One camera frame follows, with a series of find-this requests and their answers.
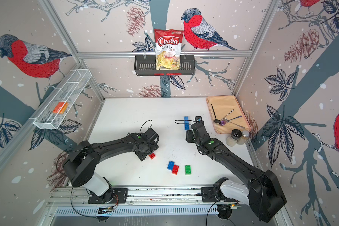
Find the red lego brick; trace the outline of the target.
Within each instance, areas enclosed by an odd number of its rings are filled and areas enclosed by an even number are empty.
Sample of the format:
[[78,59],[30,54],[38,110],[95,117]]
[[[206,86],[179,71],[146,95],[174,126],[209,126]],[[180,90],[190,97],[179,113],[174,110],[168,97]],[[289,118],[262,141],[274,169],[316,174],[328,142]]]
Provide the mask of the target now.
[[179,166],[178,165],[174,165],[172,168],[172,174],[177,175],[179,171]]
[[152,153],[152,154],[149,155],[149,157],[150,157],[151,159],[154,159],[154,158],[156,157],[156,155],[155,155],[154,153]]

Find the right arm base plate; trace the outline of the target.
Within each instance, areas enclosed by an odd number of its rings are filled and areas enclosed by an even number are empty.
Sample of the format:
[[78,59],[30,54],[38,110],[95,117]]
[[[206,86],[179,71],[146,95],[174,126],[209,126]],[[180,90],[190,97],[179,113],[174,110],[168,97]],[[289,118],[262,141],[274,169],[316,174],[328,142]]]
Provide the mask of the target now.
[[218,198],[215,195],[214,187],[201,187],[201,198],[202,202],[235,202],[237,203],[237,200],[233,198]]

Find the light blue long lego brick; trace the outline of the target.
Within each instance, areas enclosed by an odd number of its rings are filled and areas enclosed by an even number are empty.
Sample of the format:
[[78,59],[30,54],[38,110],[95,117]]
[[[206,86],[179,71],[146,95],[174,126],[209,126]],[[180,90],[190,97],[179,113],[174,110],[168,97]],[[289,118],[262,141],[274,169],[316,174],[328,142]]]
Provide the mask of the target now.
[[185,130],[190,130],[190,126],[189,126],[189,121],[188,121],[188,116],[184,116],[184,120],[183,120],[183,123],[184,123],[184,128]]

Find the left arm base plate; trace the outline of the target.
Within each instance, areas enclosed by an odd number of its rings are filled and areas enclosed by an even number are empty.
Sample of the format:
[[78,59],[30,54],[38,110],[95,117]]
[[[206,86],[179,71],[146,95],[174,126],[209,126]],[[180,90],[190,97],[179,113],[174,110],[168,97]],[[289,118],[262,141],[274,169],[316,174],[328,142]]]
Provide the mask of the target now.
[[102,196],[97,196],[92,192],[89,196],[88,204],[123,204],[126,203],[128,191],[127,188],[110,188]]

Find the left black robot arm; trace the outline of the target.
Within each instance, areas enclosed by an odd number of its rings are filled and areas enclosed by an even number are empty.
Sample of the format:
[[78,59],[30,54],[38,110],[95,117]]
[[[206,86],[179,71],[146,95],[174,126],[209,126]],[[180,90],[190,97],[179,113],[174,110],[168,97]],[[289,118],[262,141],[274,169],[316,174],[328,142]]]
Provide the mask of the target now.
[[103,160],[131,152],[143,161],[159,148],[158,142],[159,135],[152,128],[144,133],[128,133],[121,139],[104,143],[83,141],[69,153],[63,169],[72,187],[84,187],[102,202],[110,202],[114,190],[106,178],[95,172],[96,166]]

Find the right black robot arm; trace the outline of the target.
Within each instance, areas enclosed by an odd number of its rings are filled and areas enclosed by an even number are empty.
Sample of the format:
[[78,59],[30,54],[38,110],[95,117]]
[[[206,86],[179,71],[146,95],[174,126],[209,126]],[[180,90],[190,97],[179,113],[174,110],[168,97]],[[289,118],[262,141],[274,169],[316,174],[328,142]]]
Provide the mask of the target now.
[[260,221],[268,223],[287,203],[277,176],[270,170],[262,171],[231,152],[221,141],[211,138],[200,116],[195,117],[186,131],[186,142],[194,143],[200,154],[222,164],[242,181],[240,195],[228,178],[222,177],[213,185],[215,197],[238,200],[248,205]]

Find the blue small lego brick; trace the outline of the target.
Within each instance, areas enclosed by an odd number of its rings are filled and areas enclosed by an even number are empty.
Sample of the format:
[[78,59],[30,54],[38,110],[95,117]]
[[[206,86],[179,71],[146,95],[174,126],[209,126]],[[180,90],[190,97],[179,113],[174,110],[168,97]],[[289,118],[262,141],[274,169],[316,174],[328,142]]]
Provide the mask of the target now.
[[172,171],[174,165],[175,165],[175,163],[174,163],[173,161],[169,161],[168,166],[167,166],[167,169]]

